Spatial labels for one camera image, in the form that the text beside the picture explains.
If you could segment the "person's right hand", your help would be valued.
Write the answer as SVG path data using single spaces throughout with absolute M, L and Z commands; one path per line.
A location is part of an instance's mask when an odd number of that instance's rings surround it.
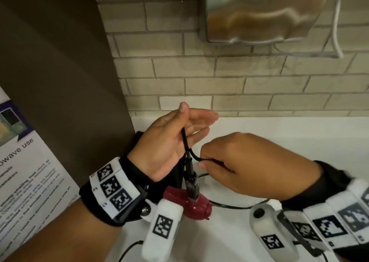
M 209 174 L 213 179 L 238 194 L 258 198 L 291 199 L 322 175 L 316 162 L 249 133 L 215 138 L 202 146 L 200 157 L 234 172 Z

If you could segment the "person's left hand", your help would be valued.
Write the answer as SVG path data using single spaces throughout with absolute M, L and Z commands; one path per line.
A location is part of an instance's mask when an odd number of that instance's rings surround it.
M 211 126 L 219 115 L 212 110 L 190 108 L 184 128 L 176 127 L 178 109 L 155 120 L 128 154 L 128 159 L 150 180 L 161 181 L 185 154 L 181 130 L 189 126 Z

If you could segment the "person's left forearm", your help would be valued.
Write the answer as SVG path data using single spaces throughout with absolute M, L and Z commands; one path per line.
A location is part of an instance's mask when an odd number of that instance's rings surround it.
M 104 262 L 121 230 L 78 199 L 4 262 Z

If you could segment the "red hair dryer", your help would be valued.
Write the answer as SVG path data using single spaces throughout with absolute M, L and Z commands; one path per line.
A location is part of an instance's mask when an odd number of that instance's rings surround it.
M 202 194 L 199 194 L 197 200 L 192 200 L 188 197 L 186 189 L 168 186 L 163 193 L 163 199 L 182 206 L 183 214 L 189 219 L 196 221 L 210 219 L 213 205 Z

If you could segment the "black wristband with marker tags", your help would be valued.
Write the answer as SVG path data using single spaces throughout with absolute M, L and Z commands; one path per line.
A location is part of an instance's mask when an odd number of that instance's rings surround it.
M 145 200 L 158 204 L 163 197 L 159 182 L 150 180 L 128 159 L 130 151 L 92 174 L 79 191 L 86 208 L 97 219 L 113 227 L 138 220 Z
M 369 182 L 314 161 L 321 176 L 281 201 L 287 219 L 313 247 L 350 262 L 369 262 Z

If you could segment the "dark brown cabinet panel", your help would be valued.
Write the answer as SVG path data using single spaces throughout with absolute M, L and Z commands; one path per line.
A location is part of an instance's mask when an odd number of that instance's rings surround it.
M 78 186 L 135 134 L 96 0 L 0 0 L 0 87 Z

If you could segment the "printed notice poster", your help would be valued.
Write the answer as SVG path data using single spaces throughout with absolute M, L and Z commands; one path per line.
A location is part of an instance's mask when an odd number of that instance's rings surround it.
M 0 87 L 0 262 L 79 198 L 79 187 Z

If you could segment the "stainless steel wall dispenser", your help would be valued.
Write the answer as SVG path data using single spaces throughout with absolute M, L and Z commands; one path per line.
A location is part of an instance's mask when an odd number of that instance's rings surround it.
M 200 0 L 199 37 L 209 44 L 267 45 L 307 37 L 327 0 Z

